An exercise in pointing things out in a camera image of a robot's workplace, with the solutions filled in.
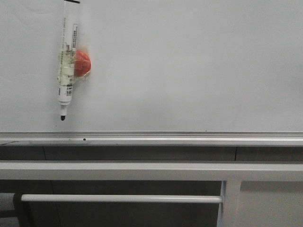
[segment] dry erase marker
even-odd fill
[[[75,77],[76,41],[79,28],[80,2],[64,0],[64,19],[62,27],[60,68],[58,73],[58,101],[61,105],[60,115],[64,121],[68,105],[71,103],[72,86]]]

